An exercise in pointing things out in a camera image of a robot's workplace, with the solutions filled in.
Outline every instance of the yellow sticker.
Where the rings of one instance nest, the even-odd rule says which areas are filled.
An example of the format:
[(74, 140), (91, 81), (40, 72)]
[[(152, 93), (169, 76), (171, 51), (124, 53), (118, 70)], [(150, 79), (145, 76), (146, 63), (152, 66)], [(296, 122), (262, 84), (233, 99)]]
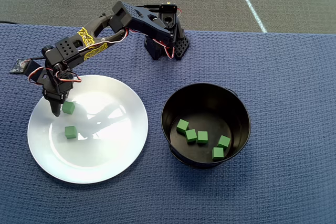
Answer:
[(82, 37), (85, 46), (88, 47), (95, 43), (94, 39), (88, 34), (88, 31), (86, 31), (84, 27), (82, 27), (82, 29), (80, 29), (77, 33)]
[(100, 47), (98, 47), (96, 49), (93, 49), (92, 51), (90, 51), (86, 55), (84, 55), (84, 60), (88, 60), (88, 59), (92, 58), (93, 56), (95, 56), (96, 54), (102, 52), (106, 48), (108, 48), (107, 43), (104, 43)]

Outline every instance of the white ceramic plate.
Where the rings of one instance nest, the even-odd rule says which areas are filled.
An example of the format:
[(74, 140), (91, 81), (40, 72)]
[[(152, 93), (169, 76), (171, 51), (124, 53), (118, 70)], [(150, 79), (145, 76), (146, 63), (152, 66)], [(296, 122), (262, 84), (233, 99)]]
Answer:
[[(146, 109), (126, 84), (105, 76), (82, 76), (67, 101), (72, 115), (55, 117), (44, 98), (28, 125), (28, 144), (36, 162), (61, 180), (88, 184), (124, 171), (140, 154), (148, 132)], [(65, 126), (78, 137), (67, 139)]]

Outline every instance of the black bowl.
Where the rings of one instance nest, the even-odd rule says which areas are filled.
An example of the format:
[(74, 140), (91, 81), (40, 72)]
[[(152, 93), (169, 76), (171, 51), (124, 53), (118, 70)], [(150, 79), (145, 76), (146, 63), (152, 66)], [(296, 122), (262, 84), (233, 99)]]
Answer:
[[(208, 143), (187, 143), (176, 131), (180, 119), (189, 129), (208, 132)], [(194, 168), (211, 168), (237, 155), (247, 143), (251, 123), (248, 112), (231, 90), (209, 83), (197, 83), (177, 90), (166, 102), (161, 114), (162, 130), (173, 155)], [(231, 138), (224, 158), (212, 160), (212, 149), (221, 135)]]

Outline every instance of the black robot arm segment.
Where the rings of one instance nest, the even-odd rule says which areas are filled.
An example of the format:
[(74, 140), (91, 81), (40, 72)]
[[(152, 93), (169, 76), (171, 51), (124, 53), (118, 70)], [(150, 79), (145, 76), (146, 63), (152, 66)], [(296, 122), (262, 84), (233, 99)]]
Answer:
[[(159, 16), (147, 8), (158, 12)], [(180, 60), (187, 50), (189, 41), (176, 15), (176, 5), (137, 7), (117, 2), (112, 10), (87, 23), (72, 37), (58, 41), (55, 47), (44, 47), (41, 52), (45, 66), (42, 67), (34, 59), (17, 60), (11, 70), (11, 73), (25, 74), (29, 82), (43, 86), (43, 96), (50, 102), (55, 116), (60, 115), (61, 104), (68, 97), (73, 83), (81, 82), (73, 73), (73, 68), (123, 41), (129, 31), (146, 35), (145, 48), (154, 60), (162, 55), (172, 55), (173, 58), (175, 51), (175, 58)], [(98, 38), (108, 26), (114, 34)]]

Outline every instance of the green foam cube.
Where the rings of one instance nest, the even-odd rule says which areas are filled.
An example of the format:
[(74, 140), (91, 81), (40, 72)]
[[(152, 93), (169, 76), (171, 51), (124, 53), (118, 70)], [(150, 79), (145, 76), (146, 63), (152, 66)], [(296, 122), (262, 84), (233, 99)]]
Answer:
[(64, 113), (72, 114), (75, 109), (75, 104), (73, 102), (65, 102), (62, 106)]
[(185, 131), (188, 130), (188, 125), (189, 123), (187, 121), (180, 119), (179, 123), (177, 124), (176, 130), (185, 134)]
[(199, 131), (197, 133), (197, 144), (206, 144), (208, 142), (208, 132)]
[(195, 130), (185, 131), (185, 137), (187, 138), (187, 142), (195, 142), (197, 140), (197, 135)]
[(228, 148), (231, 138), (227, 136), (220, 136), (217, 147)]
[(212, 149), (212, 159), (223, 159), (223, 158), (224, 158), (223, 148), (214, 147)]
[(65, 136), (67, 137), (67, 139), (76, 138), (77, 137), (76, 127), (74, 126), (65, 127)]

